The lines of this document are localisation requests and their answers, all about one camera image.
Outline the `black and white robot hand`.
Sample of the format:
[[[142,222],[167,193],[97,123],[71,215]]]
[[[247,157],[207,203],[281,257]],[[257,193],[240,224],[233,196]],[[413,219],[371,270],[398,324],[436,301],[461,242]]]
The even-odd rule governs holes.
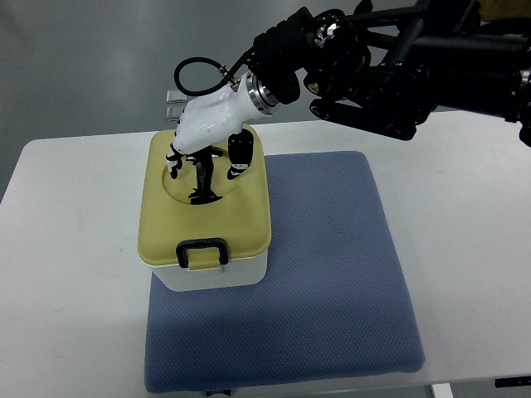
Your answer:
[[[261,116],[249,96],[246,75],[238,88],[229,84],[190,101],[183,110],[166,156],[171,178],[178,176],[182,158],[239,133],[244,123]]]

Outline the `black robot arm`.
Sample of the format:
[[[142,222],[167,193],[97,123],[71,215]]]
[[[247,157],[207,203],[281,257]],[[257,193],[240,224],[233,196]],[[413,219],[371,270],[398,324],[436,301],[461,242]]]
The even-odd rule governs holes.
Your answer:
[[[521,123],[530,140],[530,4],[419,1],[347,15],[306,8],[258,35],[221,81],[193,91],[172,147],[191,154],[307,89],[311,112],[400,140],[437,106]]]

